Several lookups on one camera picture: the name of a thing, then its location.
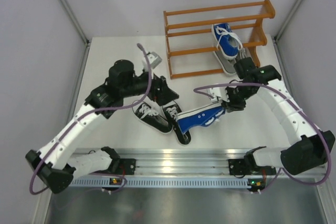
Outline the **blue sneaker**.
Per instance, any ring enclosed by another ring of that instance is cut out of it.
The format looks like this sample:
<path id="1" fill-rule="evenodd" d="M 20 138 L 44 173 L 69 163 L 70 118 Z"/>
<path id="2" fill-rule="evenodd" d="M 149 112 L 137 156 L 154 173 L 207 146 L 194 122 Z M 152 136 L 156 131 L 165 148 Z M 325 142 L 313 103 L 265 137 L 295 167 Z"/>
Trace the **blue sneaker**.
<path id="1" fill-rule="evenodd" d="M 236 59 L 243 49 L 241 39 L 234 33 L 228 23 L 212 25 L 212 34 L 216 41 L 216 48 L 221 51 L 227 60 Z"/>
<path id="2" fill-rule="evenodd" d="M 224 115 L 225 112 L 226 110 L 222 107 L 221 103 L 215 102 L 197 109 L 180 112 L 177 114 L 176 121 L 181 132 L 184 134 L 196 126 L 210 126 Z"/>

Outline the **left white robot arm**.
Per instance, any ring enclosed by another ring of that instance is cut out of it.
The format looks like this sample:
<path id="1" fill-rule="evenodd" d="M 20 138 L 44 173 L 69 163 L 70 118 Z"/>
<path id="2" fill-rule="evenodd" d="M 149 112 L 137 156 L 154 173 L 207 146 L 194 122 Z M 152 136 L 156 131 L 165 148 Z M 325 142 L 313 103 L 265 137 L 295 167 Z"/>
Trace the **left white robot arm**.
<path id="1" fill-rule="evenodd" d="M 120 167 L 119 154 L 110 147 L 79 157 L 72 155 L 91 132 L 107 121 L 117 110 L 132 108 L 124 105 L 124 99 L 140 96 L 166 105 L 179 98 L 170 89 L 166 79 L 158 77 L 146 65 L 140 76 L 135 75 L 134 65 L 128 60 L 118 60 L 109 69 L 105 82 L 93 89 L 77 114 L 48 144 L 39 150 L 30 150 L 25 158 L 33 170 L 29 184 L 32 195 L 35 178 L 39 178 L 54 194 L 64 191 L 70 183 L 81 176 L 95 172 L 115 174 Z"/>

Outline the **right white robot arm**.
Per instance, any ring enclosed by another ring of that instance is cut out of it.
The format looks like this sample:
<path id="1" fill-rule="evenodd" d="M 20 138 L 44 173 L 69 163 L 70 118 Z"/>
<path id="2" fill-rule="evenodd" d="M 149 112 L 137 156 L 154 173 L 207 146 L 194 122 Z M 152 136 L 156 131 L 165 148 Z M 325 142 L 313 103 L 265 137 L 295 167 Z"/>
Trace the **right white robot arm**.
<path id="1" fill-rule="evenodd" d="M 265 166 L 284 168 L 290 175 L 298 175 L 327 163 L 335 137 L 331 131 L 321 131 L 304 118 L 303 111 L 289 94 L 280 73 L 272 65 L 257 68 L 251 58 L 237 60 L 234 68 L 242 83 L 227 87 L 226 112 L 242 111 L 246 100 L 258 95 L 270 108 L 286 133 L 289 147 L 261 146 L 245 155 L 246 170 L 253 175 Z"/>

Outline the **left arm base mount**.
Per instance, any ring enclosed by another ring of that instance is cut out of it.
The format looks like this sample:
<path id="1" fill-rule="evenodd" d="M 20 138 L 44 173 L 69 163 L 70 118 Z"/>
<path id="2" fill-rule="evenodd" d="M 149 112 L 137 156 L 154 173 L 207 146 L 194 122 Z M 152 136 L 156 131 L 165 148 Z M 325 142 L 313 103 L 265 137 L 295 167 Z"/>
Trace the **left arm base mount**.
<path id="1" fill-rule="evenodd" d="M 121 158 L 115 171 L 117 175 L 134 175 L 137 160 L 134 158 Z"/>

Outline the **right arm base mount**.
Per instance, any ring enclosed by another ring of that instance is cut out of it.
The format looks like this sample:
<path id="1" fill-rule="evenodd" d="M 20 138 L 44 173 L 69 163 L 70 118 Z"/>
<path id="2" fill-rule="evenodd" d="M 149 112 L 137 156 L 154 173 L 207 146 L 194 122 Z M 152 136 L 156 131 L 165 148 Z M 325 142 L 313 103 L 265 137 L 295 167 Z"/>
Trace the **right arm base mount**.
<path id="1" fill-rule="evenodd" d="M 229 174 L 235 177 L 251 175 L 251 164 L 247 159 L 234 158 L 228 160 Z"/>

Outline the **grey sneaker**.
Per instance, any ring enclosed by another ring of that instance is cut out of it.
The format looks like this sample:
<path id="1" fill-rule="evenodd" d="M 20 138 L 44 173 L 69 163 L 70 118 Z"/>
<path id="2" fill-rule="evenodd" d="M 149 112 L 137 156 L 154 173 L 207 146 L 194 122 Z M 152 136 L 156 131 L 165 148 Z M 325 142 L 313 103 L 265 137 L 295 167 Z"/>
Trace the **grey sneaker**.
<path id="1" fill-rule="evenodd" d="M 238 51 L 237 57 L 235 58 L 235 62 L 238 62 L 242 59 L 250 58 L 250 57 L 251 56 L 250 56 L 249 50 L 246 48 L 242 48 L 241 50 Z"/>
<path id="2" fill-rule="evenodd" d="M 218 60 L 219 64 L 221 65 L 225 74 L 229 76 L 236 74 L 236 70 L 234 68 L 234 64 L 236 63 L 235 59 L 233 60 L 226 59 L 221 51 L 214 51 L 213 54 L 215 58 Z"/>

